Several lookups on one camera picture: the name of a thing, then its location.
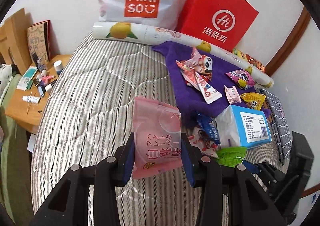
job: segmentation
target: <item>screw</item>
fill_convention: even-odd
[[[244,171],[244,170],[245,170],[245,165],[239,164],[239,165],[237,165],[237,168],[238,168],[240,171]]]
[[[204,163],[209,163],[211,161],[210,157],[201,157],[201,161]]]
[[[107,157],[107,162],[108,163],[113,163],[115,160],[116,160],[116,158],[113,157],[113,156]]]
[[[80,168],[80,165],[78,165],[78,164],[74,164],[71,166],[72,171],[77,171],[79,168]]]

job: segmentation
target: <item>purple towel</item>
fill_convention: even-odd
[[[188,60],[191,57],[192,48],[183,44],[172,41],[164,42],[160,45],[153,46],[152,49],[161,53],[165,57],[165,62],[170,75],[171,84],[173,86],[176,104],[181,112],[181,119],[185,126],[193,128],[196,125],[196,112],[200,112],[207,116],[217,117],[226,107],[229,102],[226,97],[224,86],[232,87],[235,83],[225,75],[226,72],[239,70],[239,67],[226,62],[214,55],[200,51],[201,54],[212,58],[212,80],[209,82],[212,87],[222,94],[222,97],[211,104],[207,104],[201,94],[193,87],[189,87],[185,83],[180,69],[176,64],[176,60]],[[239,95],[246,92],[256,92],[254,87],[247,90],[242,90],[237,87]],[[247,107],[246,103],[235,103],[241,107]]]

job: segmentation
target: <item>gray striped blanket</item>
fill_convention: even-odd
[[[97,164],[126,143],[133,131],[135,96],[175,105],[164,57],[147,45],[94,40],[89,34],[64,68],[43,112],[31,168],[34,212],[72,164]],[[287,169],[278,162],[274,139],[249,150],[246,158]],[[131,179],[116,189],[121,225],[195,225],[200,192],[190,187],[183,167]],[[223,206],[223,225],[228,225],[226,197]],[[88,225],[93,225],[93,187]]]

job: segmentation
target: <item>barcode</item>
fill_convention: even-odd
[[[268,136],[268,132],[267,132],[266,127],[261,127],[261,130],[262,130],[262,136],[263,137],[267,137]]]

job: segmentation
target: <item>tissue box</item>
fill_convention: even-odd
[[[216,118],[221,148],[255,148],[271,142],[266,116],[262,111],[228,106]]]

